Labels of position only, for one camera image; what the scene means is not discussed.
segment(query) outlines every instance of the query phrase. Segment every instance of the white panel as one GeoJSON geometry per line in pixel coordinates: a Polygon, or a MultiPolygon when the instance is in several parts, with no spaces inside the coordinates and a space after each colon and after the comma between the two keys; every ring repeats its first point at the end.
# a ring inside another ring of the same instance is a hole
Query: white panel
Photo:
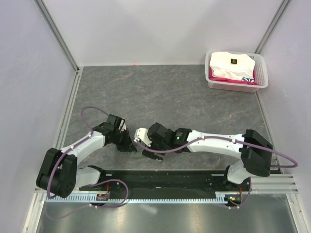
{"type": "Polygon", "coordinates": [[[74,71],[32,0],[0,7],[0,229],[24,225],[74,71]]]}
{"type": "Polygon", "coordinates": [[[254,52],[281,0],[45,0],[80,66],[203,64],[254,52]]]}
{"type": "Polygon", "coordinates": [[[311,217],[311,1],[294,0],[263,51],[269,86],[260,91],[278,150],[298,161],[294,175],[311,217]]]}

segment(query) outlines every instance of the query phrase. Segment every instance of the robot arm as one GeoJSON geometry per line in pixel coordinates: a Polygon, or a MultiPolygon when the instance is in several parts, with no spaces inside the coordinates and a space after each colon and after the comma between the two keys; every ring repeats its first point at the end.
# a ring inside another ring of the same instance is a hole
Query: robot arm
{"type": "MultiPolygon", "coordinates": [[[[255,148],[247,148],[241,144],[234,143],[235,140],[253,143],[259,146],[272,149],[273,146],[254,130],[246,130],[245,134],[219,135],[202,133],[191,129],[178,129],[175,132],[166,129],[159,123],[153,124],[148,130],[140,128],[135,133],[135,141],[143,142],[151,150],[171,150],[187,144],[188,142],[205,136],[216,136],[228,138],[228,141],[221,139],[206,139],[187,145],[183,149],[175,151],[198,152],[206,151],[233,156],[239,161],[227,167],[226,181],[241,184],[251,175],[267,177],[270,175],[272,154],[255,148]]],[[[154,152],[144,150],[144,156],[163,160],[154,152]]]]}
{"type": "Polygon", "coordinates": [[[99,167],[89,166],[77,169],[77,166],[91,153],[106,146],[115,144],[118,151],[137,151],[133,145],[129,132],[125,125],[125,120],[115,115],[109,115],[106,122],[93,128],[93,133],[88,133],[84,143],[75,147],[78,142],[59,150],[51,148],[47,151],[43,160],[36,185],[47,190],[51,172],[59,157],[69,149],[70,152],[61,161],[52,179],[51,192],[66,198],[74,188],[98,182],[102,170],[99,167]]]}

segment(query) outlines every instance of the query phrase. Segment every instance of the red cloth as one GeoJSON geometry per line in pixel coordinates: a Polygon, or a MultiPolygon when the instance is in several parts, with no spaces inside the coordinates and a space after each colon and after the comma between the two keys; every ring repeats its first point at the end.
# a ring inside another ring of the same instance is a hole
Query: red cloth
{"type": "Polygon", "coordinates": [[[225,82],[225,83],[239,83],[239,84],[249,84],[249,85],[259,85],[258,83],[255,82],[256,80],[256,73],[253,71],[253,78],[254,82],[248,82],[248,81],[239,81],[239,80],[234,80],[234,79],[226,79],[226,78],[218,78],[213,76],[213,71],[211,68],[209,68],[209,79],[213,81],[219,81],[219,82],[225,82]]]}

